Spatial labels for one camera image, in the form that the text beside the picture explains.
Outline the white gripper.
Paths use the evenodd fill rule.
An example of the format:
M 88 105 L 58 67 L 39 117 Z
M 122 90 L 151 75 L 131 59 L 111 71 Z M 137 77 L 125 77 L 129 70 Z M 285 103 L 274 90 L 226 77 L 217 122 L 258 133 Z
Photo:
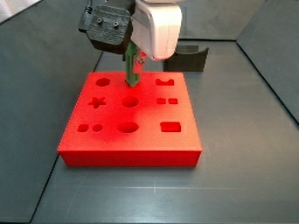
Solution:
M 151 60 L 166 60 L 178 44 L 183 12 L 182 0 L 135 0 L 133 41 L 142 51 L 135 56 L 135 73 L 143 72 L 146 55 Z

